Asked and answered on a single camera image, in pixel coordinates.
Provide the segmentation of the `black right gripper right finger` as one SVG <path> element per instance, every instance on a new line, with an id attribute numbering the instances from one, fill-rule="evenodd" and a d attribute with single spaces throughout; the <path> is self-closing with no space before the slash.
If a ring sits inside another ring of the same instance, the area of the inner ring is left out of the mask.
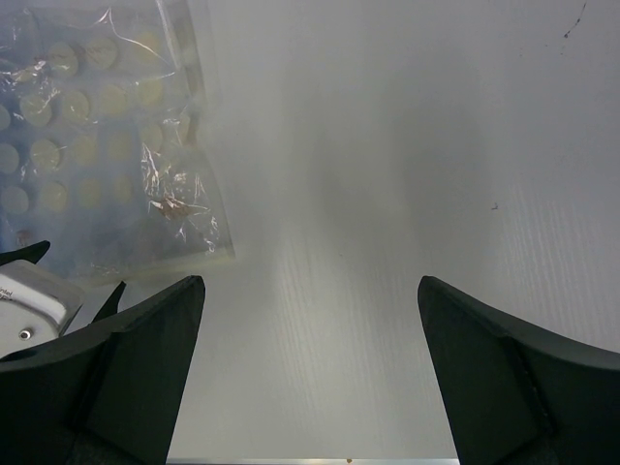
<path id="1" fill-rule="evenodd" d="M 418 308 L 460 463 L 618 463 L 618 354 L 436 277 L 421 279 Z"/>

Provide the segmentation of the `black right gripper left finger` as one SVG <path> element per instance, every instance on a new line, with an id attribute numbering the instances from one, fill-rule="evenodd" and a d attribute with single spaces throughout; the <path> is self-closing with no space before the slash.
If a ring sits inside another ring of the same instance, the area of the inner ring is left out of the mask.
<path id="1" fill-rule="evenodd" d="M 1 359 L 4 464 L 163 464 L 201 325 L 188 276 L 147 300 Z"/>

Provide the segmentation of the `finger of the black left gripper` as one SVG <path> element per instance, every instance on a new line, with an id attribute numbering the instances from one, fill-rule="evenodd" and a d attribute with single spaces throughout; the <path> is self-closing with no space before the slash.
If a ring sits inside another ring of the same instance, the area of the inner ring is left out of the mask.
<path id="1" fill-rule="evenodd" d="M 47 253 L 49 248 L 50 242 L 44 240 L 11 252 L 1 253 L 0 265 L 9 264 L 19 260 L 36 264 Z"/>
<path id="2" fill-rule="evenodd" d="M 99 309 L 99 311 L 93 318 L 92 323 L 97 323 L 118 313 L 118 306 L 125 289 L 126 283 L 124 281 L 121 281 L 110 294 L 102 307 Z"/>

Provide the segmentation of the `clear dotted zip top bag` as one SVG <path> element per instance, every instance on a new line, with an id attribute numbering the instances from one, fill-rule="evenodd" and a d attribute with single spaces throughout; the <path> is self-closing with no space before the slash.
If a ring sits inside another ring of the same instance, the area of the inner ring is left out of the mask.
<path id="1" fill-rule="evenodd" d="M 210 41 L 198 1 L 2 3 L 3 251 L 92 282 L 233 254 Z"/>

